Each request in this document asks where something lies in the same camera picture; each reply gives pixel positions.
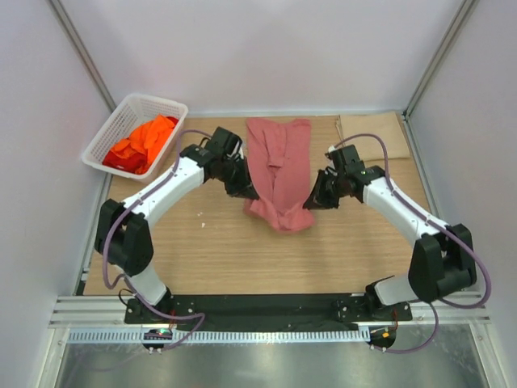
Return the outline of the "pink t shirt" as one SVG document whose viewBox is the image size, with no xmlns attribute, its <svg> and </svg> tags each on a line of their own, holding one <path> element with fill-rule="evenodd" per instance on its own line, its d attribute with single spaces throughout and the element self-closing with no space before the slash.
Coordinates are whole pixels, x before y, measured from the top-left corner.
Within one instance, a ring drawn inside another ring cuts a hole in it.
<svg viewBox="0 0 517 388">
<path fill-rule="evenodd" d="M 246 200 L 244 212 L 283 233 L 306 230 L 315 223 L 303 207 L 311 193 L 310 121 L 277 123 L 249 118 L 247 164 L 257 200 Z"/>
</svg>

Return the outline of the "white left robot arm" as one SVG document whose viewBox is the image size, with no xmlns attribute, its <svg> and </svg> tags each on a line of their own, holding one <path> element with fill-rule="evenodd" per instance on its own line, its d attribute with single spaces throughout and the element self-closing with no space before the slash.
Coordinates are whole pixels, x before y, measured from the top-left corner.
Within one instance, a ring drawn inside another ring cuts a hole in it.
<svg viewBox="0 0 517 388">
<path fill-rule="evenodd" d="M 172 296 L 152 263 L 151 230 L 180 199 L 210 179 L 221 181 L 231 197 L 259 198 L 240 146 L 227 152 L 220 147 L 190 145 L 167 172 L 144 189 L 121 202 L 106 200 L 101 207 L 95 250 L 103 257 L 103 281 L 107 288 L 115 288 L 107 266 L 116 267 L 153 323 L 170 317 Z"/>
</svg>

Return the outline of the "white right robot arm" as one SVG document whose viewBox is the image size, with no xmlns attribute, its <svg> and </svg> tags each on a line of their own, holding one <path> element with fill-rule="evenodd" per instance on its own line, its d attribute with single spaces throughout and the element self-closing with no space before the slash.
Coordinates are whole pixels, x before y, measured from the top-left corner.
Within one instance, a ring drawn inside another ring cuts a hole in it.
<svg viewBox="0 0 517 388">
<path fill-rule="evenodd" d="M 469 252 L 472 235 L 463 225 L 450 226 L 426 212 L 385 176 L 379 166 L 355 172 L 320 170 L 306 209 L 336 209 L 345 196 L 375 209 L 413 248 L 406 274 L 378 280 L 366 288 L 366 315 L 381 320 L 398 303 L 434 302 L 477 281 Z"/>
</svg>

